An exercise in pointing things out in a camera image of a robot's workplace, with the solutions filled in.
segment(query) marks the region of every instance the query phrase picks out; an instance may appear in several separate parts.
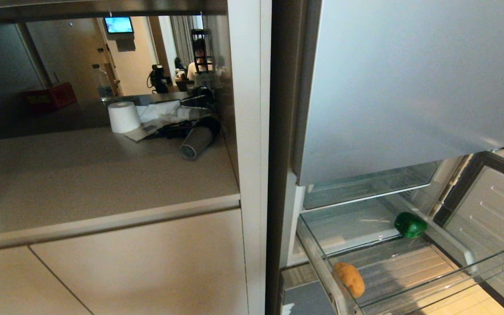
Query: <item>paper towel roll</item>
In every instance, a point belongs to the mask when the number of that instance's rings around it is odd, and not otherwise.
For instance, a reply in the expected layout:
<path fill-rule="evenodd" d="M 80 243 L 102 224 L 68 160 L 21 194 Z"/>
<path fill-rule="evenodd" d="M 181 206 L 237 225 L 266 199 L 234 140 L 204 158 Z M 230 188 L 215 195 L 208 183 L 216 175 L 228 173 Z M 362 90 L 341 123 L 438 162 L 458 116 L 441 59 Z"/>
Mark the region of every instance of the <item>paper towel roll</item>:
<path fill-rule="evenodd" d="M 132 101 L 115 102 L 108 105 L 112 132 L 125 133 L 141 126 L 140 116 Z"/>

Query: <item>refrigerator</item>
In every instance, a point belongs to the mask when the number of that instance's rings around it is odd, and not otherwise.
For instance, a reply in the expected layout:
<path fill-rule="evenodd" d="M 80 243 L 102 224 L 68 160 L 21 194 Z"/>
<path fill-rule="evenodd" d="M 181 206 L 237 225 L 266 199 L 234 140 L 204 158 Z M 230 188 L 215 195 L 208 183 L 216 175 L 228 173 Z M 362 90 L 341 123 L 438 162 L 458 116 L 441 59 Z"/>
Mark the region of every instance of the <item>refrigerator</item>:
<path fill-rule="evenodd" d="M 504 2 L 275 0 L 272 21 L 266 312 L 294 313 L 289 282 L 340 315 L 476 286 L 504 306 Z"/>

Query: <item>freezer door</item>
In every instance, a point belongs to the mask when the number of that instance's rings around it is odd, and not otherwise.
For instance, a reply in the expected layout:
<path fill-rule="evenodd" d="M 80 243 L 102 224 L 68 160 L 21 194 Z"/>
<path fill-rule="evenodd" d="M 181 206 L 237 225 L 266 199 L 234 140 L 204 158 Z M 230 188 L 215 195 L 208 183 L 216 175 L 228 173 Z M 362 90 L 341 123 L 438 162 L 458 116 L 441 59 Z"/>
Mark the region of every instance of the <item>freezer door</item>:
<path fill-rule="evenodd" d="M 293 170 L 328 182 L 504 146 L 504 2 L 315 0 Z"/>
<path fill-rule="evenodd" d="M 466 246 L 478 255 L 504 247 L 504 151 L 478 154 L 472 160 L 460 182 L 445 201 L 445 207 L 436 215 L 446 231 L 455 237 L 467 237 L 462 228 L 464 221 L 476 229 Z M 488 281 L 504 298 L 504 272 Z"/>

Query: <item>red box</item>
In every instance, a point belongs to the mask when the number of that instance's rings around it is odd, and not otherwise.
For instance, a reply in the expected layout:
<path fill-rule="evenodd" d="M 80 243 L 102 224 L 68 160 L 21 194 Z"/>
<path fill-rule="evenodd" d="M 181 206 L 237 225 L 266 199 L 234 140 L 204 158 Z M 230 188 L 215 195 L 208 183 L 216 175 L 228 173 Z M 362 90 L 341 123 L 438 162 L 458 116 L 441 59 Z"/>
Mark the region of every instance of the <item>red box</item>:
<path fill-rule="evenodd" d="M 77 101 L 69 83 L 49 87 L 45 90 L 22 92 L 22 98 L 35 113 L 50 113 Z"/>

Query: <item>countertop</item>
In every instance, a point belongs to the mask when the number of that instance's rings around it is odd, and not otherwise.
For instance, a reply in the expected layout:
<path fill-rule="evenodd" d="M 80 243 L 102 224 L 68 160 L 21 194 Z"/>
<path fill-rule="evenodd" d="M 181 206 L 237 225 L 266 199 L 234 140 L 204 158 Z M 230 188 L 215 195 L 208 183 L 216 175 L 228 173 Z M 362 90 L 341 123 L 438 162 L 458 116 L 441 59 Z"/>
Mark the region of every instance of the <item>countertop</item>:
<path fill-rule="evenodd" d="M 0 140 L 0 247 L 238 207 L 223 137 L 196 161 L 181 144 L 109 128 Z"/>

